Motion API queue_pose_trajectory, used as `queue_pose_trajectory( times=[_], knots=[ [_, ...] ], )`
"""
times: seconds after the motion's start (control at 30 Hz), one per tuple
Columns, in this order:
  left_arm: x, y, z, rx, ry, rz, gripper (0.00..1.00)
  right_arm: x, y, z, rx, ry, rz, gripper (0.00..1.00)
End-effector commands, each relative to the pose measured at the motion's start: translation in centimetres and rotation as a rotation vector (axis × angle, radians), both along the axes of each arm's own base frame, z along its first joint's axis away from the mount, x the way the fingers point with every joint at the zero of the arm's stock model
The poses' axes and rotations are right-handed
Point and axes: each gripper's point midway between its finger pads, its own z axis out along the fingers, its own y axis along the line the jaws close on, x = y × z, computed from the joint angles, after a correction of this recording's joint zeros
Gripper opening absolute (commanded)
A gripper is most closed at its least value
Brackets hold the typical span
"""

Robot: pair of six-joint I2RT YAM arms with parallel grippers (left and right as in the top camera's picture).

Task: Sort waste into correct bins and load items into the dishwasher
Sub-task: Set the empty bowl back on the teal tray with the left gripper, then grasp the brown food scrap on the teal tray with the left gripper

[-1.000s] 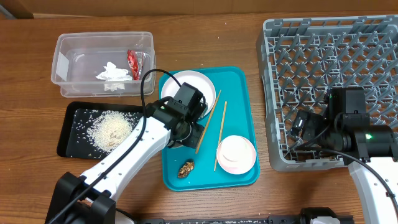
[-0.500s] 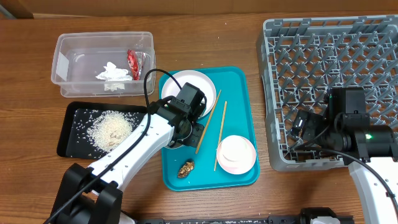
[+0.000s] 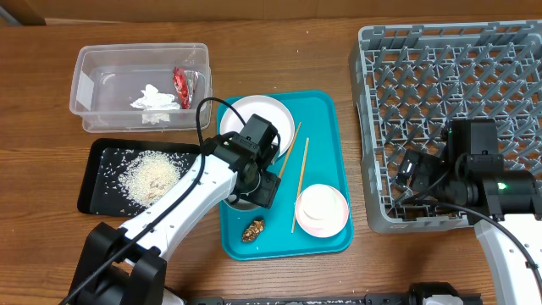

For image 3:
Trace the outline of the grey bowl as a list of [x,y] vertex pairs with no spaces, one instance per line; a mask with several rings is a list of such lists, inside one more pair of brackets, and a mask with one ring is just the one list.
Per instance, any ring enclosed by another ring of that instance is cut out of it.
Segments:
[[235,194],[229,195],[226,199],[224,199],[224,202],[228,207],[238,211],[252,211],[259,208],[258,205],[239,198]]

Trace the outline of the red snack wrapper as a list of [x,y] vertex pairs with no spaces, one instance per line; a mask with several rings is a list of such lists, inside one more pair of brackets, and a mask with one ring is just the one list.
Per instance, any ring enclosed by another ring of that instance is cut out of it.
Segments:
[[177,91],[182,109],[191,108],[191,101],[196,92],[198,77],[198,73],[194,70],[186,70],[178,67],[173,69],[174,88]]

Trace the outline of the cooked white rice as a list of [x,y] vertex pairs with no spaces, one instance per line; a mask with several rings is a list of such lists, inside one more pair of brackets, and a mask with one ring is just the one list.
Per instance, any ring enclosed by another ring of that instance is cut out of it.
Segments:
[[176,185],[195,158],[188,152],[104,149],[91,199],[92,212],[137,215]]

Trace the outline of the white napkin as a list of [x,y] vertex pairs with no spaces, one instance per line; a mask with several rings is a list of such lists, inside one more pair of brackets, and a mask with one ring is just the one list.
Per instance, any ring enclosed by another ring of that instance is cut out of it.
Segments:
[[162,121],[169,122],[169,111],[181,109],[181,106],[174,101],[173,94],[161,93],[151,84],[147,84],[141,93],[142,97],[137,98],[130,106],[144,112],[141,116],[143,124],[155,125]]

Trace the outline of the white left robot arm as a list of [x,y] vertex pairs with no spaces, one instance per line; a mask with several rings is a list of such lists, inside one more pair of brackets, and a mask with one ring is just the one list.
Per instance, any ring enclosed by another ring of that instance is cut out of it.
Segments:
[[87,236],[64,304],[181,304],[165,287],[177,246],[216,204],[269,208],[280,179],[267,170],[280,136],[254,114],[241,131],[201,141],[192,167],[162,198],[119,228],[98,224]]

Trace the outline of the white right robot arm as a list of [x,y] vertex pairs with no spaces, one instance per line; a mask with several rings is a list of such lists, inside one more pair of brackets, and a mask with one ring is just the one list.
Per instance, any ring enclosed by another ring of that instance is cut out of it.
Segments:
[[464,212],[488,261],[500,304],[541,302],[541,191],[527,170],[505,167],[493,119],[455,119],[439,157],[409,149],[395,182],[406,205]]

